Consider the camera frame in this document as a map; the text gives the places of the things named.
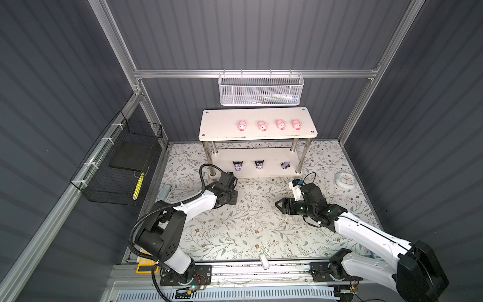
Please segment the pink pig toy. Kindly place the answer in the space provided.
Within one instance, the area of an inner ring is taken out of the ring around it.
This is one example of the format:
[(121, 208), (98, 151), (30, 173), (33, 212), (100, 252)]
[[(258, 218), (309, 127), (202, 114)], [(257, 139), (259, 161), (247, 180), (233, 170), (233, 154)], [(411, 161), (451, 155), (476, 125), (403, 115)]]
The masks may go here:
[(246, 131), (247, 129), (247, 123), (245, 121), (240, 121), (238, 123), (238, 129), (241, 131), (241, 132), (244, 132)]
[(295, 130), (300, 130), (301, 129), (301, 122), (299, 120), (294, 120), (293, 121), (293, 128)]
[(258, 123), (259, 130), (265, 132), (267, 130), (267, 124), (264, 121)]
[(284, 130), (286, 128), (286, 123), (283, 120), (278, 120), (276, 125), (277, 125), (277, 128), (280, 130)]

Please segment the purple black-bow figure toy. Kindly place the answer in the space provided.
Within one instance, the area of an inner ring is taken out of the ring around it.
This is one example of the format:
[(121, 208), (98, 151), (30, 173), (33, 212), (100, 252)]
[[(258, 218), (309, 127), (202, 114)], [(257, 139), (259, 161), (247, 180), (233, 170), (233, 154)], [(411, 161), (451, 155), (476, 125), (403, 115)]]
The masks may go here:
[(282, 167), (284, 170), (286, 170), (286, 169), (289, 169), (291, 165), (290, 165), (290, 162), (282, 162), (282, 163), (280, 164), (280, 166), (281, 166), (281, 167)]

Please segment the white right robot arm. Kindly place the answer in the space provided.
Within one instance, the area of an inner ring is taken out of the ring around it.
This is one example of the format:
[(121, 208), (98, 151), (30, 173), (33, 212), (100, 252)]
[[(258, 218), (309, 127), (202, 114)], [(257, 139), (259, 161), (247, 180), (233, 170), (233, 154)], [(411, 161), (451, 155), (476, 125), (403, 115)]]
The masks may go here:
[(295, 179), (289, 186), (294, 196), (275, 203), (281, 213), (301, 216), (309, 226), (326, 228), (376, 254), (371, 258), (342, 248), (331, 256), (326, 269), (313, 268), (313, 277), (327, 274), (335, 281), (367, 279), (392, 289), (405, 301), (438, 301), (448, 288), (449, 279), (428, 244), (411, 243), (369, 225), (346, 208), (328, 203), (313, 183)]

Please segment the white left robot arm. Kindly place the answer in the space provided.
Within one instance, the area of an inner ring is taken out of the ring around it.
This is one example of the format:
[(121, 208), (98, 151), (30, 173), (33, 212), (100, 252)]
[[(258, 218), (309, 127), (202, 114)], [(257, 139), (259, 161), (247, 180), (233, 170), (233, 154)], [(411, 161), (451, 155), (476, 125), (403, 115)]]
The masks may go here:
[(238, 179), (214, 164), (199, 168), (201, 190), (187, 200), (177, 203), (157, 201), (130, 230), (129, 250), (140, 258), (154, 261), (185, 280), (192, 278), (195, 261), (181, 250), (182, 231), (195, 217), (221, 208), (236, 205)]

